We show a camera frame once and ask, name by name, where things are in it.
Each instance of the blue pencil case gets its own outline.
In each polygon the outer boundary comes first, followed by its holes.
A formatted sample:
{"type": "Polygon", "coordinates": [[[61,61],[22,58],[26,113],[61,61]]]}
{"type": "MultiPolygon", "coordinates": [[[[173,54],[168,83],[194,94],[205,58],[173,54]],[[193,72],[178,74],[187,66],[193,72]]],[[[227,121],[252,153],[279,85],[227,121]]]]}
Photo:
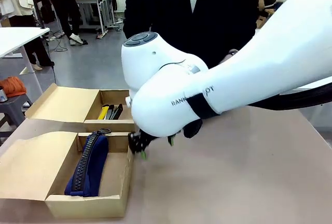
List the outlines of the blue pencil case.
{"type": "Polygon", "coordinates": [[[82,157],[66,186],[65,195],[80,197],[98,196],[108,153],[108,140],[104,134],[106,132],[96,131],[87,137],[82,157]]]}

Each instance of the black pants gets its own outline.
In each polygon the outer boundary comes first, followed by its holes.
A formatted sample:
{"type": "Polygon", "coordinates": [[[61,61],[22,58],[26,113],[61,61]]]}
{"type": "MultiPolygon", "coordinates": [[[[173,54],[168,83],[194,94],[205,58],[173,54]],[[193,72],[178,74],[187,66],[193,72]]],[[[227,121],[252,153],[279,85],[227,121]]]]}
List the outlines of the black pants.
{"type": "MultiPolygon", "coordinates": [[[[13,16],[9,18],[10,25],[12,27],[36,27],[35,19],[33,15],[27,16],[13,16]]],[[[32,64],[36,64],[36,57],[33,53],[36,53],[41,66],[49,66],[51,63],[43,42],[40,38],[36,38],[24,45],[26,54],[32,64]]]]}
{"type": "Polygon", "coordinates": [[[60,20],[63,32],[66,34],[66,36],[70,37],[72,33],[77,35],[79,31],[81,14],[79,13],[79,8],[76,3],[76,0],[51,0],[51,1],[60,20]],[[73,30],[71,30],[71,27],[69,26],[68,16],[72,20],[73,30]]]}

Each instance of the orange cloth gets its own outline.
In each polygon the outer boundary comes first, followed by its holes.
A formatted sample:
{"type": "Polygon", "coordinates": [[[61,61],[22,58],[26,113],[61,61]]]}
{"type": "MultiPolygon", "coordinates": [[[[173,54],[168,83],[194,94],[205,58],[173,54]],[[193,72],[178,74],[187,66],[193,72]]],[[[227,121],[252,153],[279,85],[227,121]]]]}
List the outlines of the orange cloth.
{"type": "Polygon", "coordinates": [[[24,83],[18,77],[8,77],[5,80],[1,80],[0,86],[4,88],[7,97],[26,94],[24,83]]]}

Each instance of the beige tabletop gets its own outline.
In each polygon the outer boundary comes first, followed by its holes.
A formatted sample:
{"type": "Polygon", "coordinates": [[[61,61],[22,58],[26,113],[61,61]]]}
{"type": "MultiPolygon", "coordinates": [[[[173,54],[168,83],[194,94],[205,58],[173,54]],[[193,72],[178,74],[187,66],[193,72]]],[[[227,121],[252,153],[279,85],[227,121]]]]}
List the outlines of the beige tabletop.
{"type": "MultiPolygon", "coordinates": [[[[0,153],[16,138],[81,129],[26,120],[0,153]]],[[[126,217],[99,222],[331,223],[332,152],[297,110],[236,109],[174,147],[154,141],[148,155],[135,160],[126,217]]],[[[43,202],[1,200],[0,222],[78,221],[54,220],[43,202]]]]}

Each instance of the white sneaker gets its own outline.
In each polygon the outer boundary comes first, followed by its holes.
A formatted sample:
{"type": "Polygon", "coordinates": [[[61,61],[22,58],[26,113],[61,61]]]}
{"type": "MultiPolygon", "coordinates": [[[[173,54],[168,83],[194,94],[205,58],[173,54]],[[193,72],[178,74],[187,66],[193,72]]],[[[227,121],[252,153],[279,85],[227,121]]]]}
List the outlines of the white sneaker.
{"type": "Polygon", "coordinates": [[[69,44],[70,44],[71,46],[75,46],[75,45],[76,45],[76,42],[75,42],[74,40],[69,39],[69,44]]]}
{"type": "Polygon", "coordinates": [[[74,42],[76,42],[78,44],[83,44],[82,39],[79,36],[75,35],[74,33],[71,34],[71,36],[69,37],[69,39],[73,40],[74,42]]]}
{"type": "Polygon", "coordinates": [[[43,70],[41,67],[39,67],[37,64],[32,64],[31,63],[31,66],[32,66],[32,68],[34,69],[34,70],[43,70]]]}

